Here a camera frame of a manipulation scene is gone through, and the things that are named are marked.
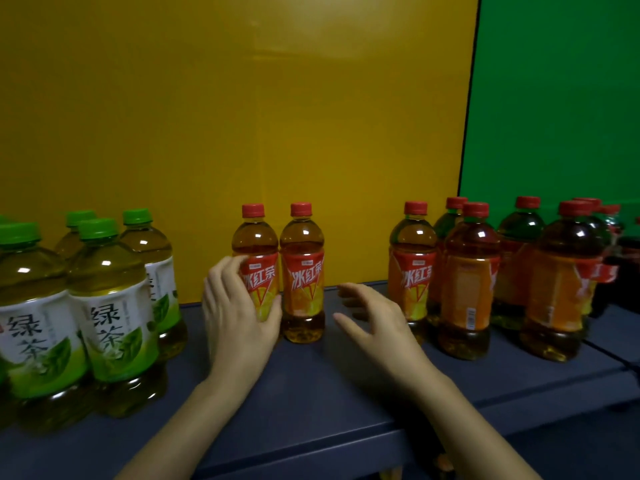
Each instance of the bottle label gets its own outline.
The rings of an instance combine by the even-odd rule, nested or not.
[[[404,312],[407,321],[427,316],[429,282],[436,252],[404,253],[389,249],[389,298]]]
[[[493,293],[496,299],[510,305],[527,306],[535,250],[535,245],[528,242],[500,241],[500,268]]]
[[[429,284],[429,300],[440,303],[442,301],[442,283],[444,278],[444,268],[447,263],[447,255],[444,247],[444,240],[439,239],[436,245],[436,259],[433,262],[433,273]]]
[[[282,253],[284,307],[289,315],[312,317],[323,310],[324,251]]]
[[[601,258],[576,259],[536,251],[527,317],[554,330],[582,329]]]
[[[145,265],[151,302],[154,309],[154,320],[158,332],[169,330],[180,321],[180,304],[173,274],[173,256],[160,262]]]
[[[0,306],[0,367],[21,399],[55,393],[89,369],[67,291]]]
[[[147,280],[107,295],[73,298],[96,379],[130,379],[156,361],[158,332]]]
[[[466,330],[489,326],[500,258],[449,255],[442,290],[442,319]]]
[[[278,294],[278,253],[251,256],[240,268],[240,277],[253,300],[258,320],[264,322]]]

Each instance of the bottle cap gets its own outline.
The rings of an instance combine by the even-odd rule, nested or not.
[[[539,209],[540,197],[519,196],[516,199],[516,209]]]
[[[95,218],[95,212],[92,210],[75,210],[73,212],[67,212],[67,227],[78,227],[80,222]]]
[[[125,210],[122,213],[122,222],[125,226],[132,224],[146,224],[153,221],[154,219],[151,217],[149,209],[130,209]]]
[[[89,241],[91,239],[103,239],[118,235],[118,225],[116,219],[90,219],[80,222],[78,226],[80,239]]]
[[[293,202],[291,204],[291,217],[307,217],[311,215],[310,202]]]
[[[562,217],[590,216],[593,202],[587,200],[565,200],[558,206],[558,214]]]
[[[21,244],[39,241],[40,228],[35,222],[17,222],[0,225],[0,244]]]
[[[242,204],[242,217],[264,217],[264,205],[261,203],[244,203]]]
[[[610,203],[609,205],[601,205],[594,210],[599,214],[604,214],[606,216],[615,216],[620,212],[620,204],[619,203]]]
[[[602,199],[593,197],[573,197],[572,200],[578,200],[581,202],[589,202],[591,204],[591,211],[596,210],[597,207],[602,205]]]
[[[464,217],[489,217],[489,204],[487,202],[466,202],[462,207]]]
[[[467,197],[447,197],[447,209],[462,209],[467,201]]]
[[[421,200],[407,200],[404,202],[404,213],[414,216],[426,216],[427,206],[427,202]]]

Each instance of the green panel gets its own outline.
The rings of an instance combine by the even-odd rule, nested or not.
[[[640,215],[640,0],[482,0],[460,195]]]

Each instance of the orange label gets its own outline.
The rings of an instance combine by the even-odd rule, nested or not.
[[[600,258],[566,258],[536,251],[527,317],[559,331],[582,329]]]
[[[289,315],[312,317],[323,309],[324,251],[282,254],[284,307]]]
[[[389,298],[404,312],[407,321],[427,316],[429,281],[436,253],[404,253],[389,249]]]
[[[240,268],[240,277],[253,300],[258,320],[269,316],[273,298],[278,294],[278,253],[251,256]]]
[[[442,288],[442,319],[466,330],[487,328],[499,264],[499,257],[449,255]]]
[[[493,293],[496,299],[510,305],[527,306],[535,250],[528,242],[500,241],[500,269]]]
[[[429,298],[436,303],[442,301],[442,283],[444,281],[444,267],[447,263],[444,241],[439,240],[436,249],[436,259],[433,262],[431,284],[429,284]]]

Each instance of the hand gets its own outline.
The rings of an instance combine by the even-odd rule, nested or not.
[[[373,288],[353,283],[338,285],[338,295],[344,298],[346,306],[365,309],[365,313],[357,313],[368,318],[372,333],[367,333],[341,313],[333,314],[336,323],[398,385],[415,392],[428,374],[440,375],[415,341],[404,313],[396,303]]]
[[[204,281],[203,309],[212,361],[208,381],[233,388],[245,398],[260,377],[276,345],[282,308],[273,299],[265,322],[259,322],[253,301],[238,270],[247,256],[225,257]]]

